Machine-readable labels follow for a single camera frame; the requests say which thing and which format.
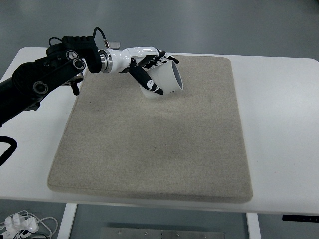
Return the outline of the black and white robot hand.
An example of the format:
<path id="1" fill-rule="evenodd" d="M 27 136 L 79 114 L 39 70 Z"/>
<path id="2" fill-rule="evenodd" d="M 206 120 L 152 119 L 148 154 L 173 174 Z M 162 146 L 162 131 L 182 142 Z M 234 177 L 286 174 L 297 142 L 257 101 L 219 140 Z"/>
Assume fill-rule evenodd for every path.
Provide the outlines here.
<path id="1" fill-rule="evenodd" d="M 147 70 L 166 63 L 178 64 L 179 61 L 165 51 L 154 47 L 133 47 L 124 50 L 107 48 L 100 50 L 105 57 L 104 73 L 129 73 L 139 85 L 152 93 L 163 95 L 163 87 L 155 83 Z"/>

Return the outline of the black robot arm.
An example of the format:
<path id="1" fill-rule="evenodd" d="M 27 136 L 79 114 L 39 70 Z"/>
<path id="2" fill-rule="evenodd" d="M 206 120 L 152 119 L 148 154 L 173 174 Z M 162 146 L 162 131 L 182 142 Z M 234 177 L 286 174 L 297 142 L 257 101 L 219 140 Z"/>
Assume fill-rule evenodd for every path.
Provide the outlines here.
<path id="1" fill-rule="evenodd" d="M 5 124 L 23 111 L 36 110 L 41 101 L 56 88 L 68 83 L 79 94 L 73 78 L 88 68 L 91 73 L 102 70 L 102 60 L 92 36 L 64 36 L 50 45 L 46 57 L 21 64 L 12 76 L 0 83 L 0 123 Z"/>

